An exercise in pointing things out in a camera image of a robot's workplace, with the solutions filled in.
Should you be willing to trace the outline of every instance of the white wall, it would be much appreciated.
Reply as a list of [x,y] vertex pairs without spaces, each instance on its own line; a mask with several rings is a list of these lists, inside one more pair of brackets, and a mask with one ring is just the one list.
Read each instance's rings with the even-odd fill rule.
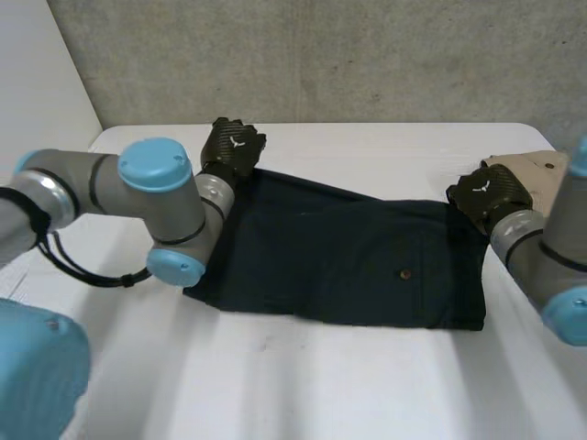
[[0,182],[33,149],[88,149],[102,132],[45,0],[0,1]]

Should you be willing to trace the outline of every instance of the button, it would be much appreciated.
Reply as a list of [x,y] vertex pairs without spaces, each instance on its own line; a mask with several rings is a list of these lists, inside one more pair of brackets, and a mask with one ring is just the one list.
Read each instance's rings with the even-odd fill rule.
[[412,278],[412,271],[410,269],[402,269],[400,272],[400,278],[404,281],[408,281]]

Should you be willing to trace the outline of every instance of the light blue joint cap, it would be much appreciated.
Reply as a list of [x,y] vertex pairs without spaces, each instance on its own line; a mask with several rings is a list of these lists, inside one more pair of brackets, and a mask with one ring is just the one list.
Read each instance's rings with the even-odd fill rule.
[[205,266],[195,258],[168,249],[152,249],[147,269],[161,281],[173,286],[195,286],[205,273]]
[[587,177],[587,137],[583,137],[579,147],[572,155],[570,173],[574,176]]
[[587,346],[587,286],[559,293],[542,309],[542,321],[563,342]]
[[90,379],[90,346],[72,319],[0,299],[0,438],[60,438]]
[[145,193],[167,193],[192,177],[192,163],[179,142],[152,137],[129,145],[118,158],[118,175]]
[[39,151],[37,149],[33,150],[33,151],[29,151],[28,153],[26,153],[22,158],[20,158],[17,162],[17,165],[15,166],[15,174],[21,172],[23,169],[25,169],[25,165],[27,165],[27,162],[30,158],[32,158],[35,154],[37,154]]

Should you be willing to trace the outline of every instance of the garment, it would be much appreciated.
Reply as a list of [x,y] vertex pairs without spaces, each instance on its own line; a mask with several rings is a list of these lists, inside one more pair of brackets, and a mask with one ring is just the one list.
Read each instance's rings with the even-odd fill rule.
[[497,163],[507,167],[528,190],[534,201],[534,210],[548,216],[569,164],[569,156],[557,151],[535,151],[491,156],[482,164],[492,166]]
[[384,202],[255,170],[206,274],[184,293],[232,312],[481,330],[486,246],[446,203]]

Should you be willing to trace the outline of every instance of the black cable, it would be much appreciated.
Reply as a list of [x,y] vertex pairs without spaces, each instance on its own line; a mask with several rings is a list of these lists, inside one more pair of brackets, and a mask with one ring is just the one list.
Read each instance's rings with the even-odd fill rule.
[[137,284],[138,282],[144,281],[148,277],[150,277],[150,272],[147,270],[147,268],[144,268],[137,273],[129,273],[127,275],[123,275],[119,278],[105,277],[103,275],[92,273],[89,270],[84,269],[82,266],[80,266],[72,260],[72,258],[65,251],[65,248],[61,243],[61,238],[57,232],[53,232],[52,235],[53,239],[55,240],[55,246],[57,247],[58,253],[65,260],[65,262],[60,260],[53,253],[47,236],[44,236],[39,241],[38,248],[40,253],[43,254],[43,256],[46,259],[48,259],[57,269],[61,270],[62,272],[75,278],[78,281],[84,282],[95,287],[113,288],[131,287]]

